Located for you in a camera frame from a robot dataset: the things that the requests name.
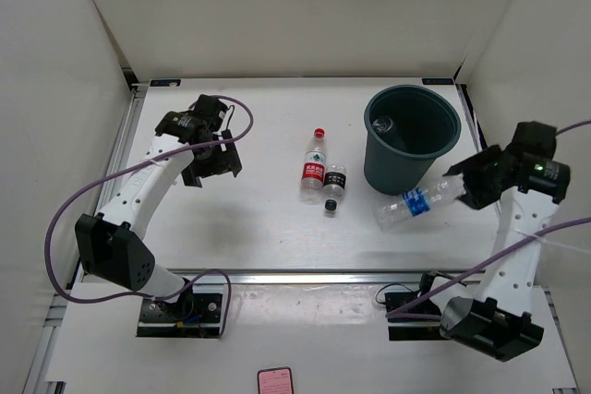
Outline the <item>blue label clear bottle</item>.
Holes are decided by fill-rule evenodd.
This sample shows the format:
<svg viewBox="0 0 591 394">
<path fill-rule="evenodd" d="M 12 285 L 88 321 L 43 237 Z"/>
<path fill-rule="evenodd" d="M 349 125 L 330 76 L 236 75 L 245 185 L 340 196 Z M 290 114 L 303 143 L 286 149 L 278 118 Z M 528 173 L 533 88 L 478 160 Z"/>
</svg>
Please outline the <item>blue label clear bottle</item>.
<svg viewBox="0 0 591 394">
<path fill-rule="evenodd" d="M 377 208 L 374 217 L 382 230 L 390 230 L 401 222 L 447 207 L 465 193 L 461 174 L 442 176 L 406 191 L 392 202 Z"/>
</svg>

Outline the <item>small black label bottle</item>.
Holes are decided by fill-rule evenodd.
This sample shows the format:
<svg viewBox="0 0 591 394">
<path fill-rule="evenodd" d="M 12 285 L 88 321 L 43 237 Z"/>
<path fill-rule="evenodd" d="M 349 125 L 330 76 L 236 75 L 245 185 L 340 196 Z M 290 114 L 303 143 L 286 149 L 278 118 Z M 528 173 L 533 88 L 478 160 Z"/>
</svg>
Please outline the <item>small black label bottle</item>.
<svg viewBox="0 0 591 394">
<path fill-rule="evenodd" d="M 331 164 L 324 174 L 323 195 L 324 210 L 333 214 L 344 198 L 346 185 L 346 168 L 341 164 Z"/>
</svg>

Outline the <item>red label plastic bottle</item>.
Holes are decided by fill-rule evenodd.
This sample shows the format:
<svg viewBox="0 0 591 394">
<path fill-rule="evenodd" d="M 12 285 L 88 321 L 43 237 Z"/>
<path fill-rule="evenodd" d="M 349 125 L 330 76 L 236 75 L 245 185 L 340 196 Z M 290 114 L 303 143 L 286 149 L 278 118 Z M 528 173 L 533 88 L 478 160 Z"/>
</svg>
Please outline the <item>red label plastic bottle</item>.
<svg viewBox="0 0 591 394">
<path fill-rule="evenodd" d="M 305 203 L 312 204 L 321 200 L 326 166 L 325 131 L 322 128 L 316 128 L 305 151 L 300 180 L 300 196 Z"/>
</svg>

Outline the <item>clear bottle white cap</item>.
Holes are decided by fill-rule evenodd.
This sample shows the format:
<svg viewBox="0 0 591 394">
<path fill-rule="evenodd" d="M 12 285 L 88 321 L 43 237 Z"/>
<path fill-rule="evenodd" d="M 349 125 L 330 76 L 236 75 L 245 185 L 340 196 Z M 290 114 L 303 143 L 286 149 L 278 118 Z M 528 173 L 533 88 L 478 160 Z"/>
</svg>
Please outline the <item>clear bottle white cap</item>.
<svg viewBox="0 0 591 394">
<path fill-rule="evenodd" d="M 381 115 L 372 122 L 374 132 L 380 139 L 393 149 L 406 151 L 406 145 L 397 129 L 396 124 L 389 115 Z"/>
</svg>

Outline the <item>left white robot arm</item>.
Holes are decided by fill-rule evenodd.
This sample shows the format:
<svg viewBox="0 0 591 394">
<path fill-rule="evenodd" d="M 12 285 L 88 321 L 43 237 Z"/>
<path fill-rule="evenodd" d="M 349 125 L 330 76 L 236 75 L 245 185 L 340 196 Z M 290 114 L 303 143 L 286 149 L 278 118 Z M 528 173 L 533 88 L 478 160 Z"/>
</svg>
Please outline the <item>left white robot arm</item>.
<svg viewBox="0 0 591 394">
<path fill-rule="evenodd" d="M 192 313 L 192 291 L 185 279 L 157 264 L 143 239 L 176 178 L 182 178 L 186 186 L 199 187 L 206 177 L 240 172 L 235 145 L 218 143 L 232 137 L 222 128 L 229 109 L 216 101 L 167 113 L 146 150 L 147 166 L 131 173 L 96 215 L 83 214 L 75 225 L 86 273 L 156 298 L 156 304 L 173 320 Z"/>
</svg>

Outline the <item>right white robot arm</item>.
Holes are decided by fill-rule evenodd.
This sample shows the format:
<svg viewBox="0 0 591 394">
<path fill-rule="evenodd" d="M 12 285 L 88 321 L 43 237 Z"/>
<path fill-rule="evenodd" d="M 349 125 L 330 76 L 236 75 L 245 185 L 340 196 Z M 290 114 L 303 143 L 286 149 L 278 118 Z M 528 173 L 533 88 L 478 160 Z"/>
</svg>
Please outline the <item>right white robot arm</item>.
<svg viewBox="0 0 591 394">
<path fill-rule="evenodd" d="M 480 283 L 468 289 L 438 277 L 415 297 L 425 319 L 441 315 L 440 334 L 508 362 L 536 348 L 544 329 L 532 320 L 531 292 L 541 244 L 570 183 L 570 169 L 554 161 L 554 144 L 513 142 L 492 146 L 452 166 L 464 180 L 461 200 L 471 209 L 499 203 L 501 209 L 491 262 Z"/>
</svg>

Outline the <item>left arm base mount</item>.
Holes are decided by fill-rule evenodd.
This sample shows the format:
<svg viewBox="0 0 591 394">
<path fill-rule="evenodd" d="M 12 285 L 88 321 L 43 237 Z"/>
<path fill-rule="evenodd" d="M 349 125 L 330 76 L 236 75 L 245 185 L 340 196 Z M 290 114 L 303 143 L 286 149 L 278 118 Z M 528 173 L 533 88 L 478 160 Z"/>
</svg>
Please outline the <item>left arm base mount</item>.
<svg viewBox="0 0 591 394">
<path fill-rule="evenodd" d="M 198 283 L 202 277 L 218 275 L 215 290 L 206 291 Z M 171 302 L 143 301 L 139 310 L 136 336 L 154 339 L 220 339 L 226 330 L 232 298 L 232 282 L 224 271 L 204 271 Z"/>
</svg>

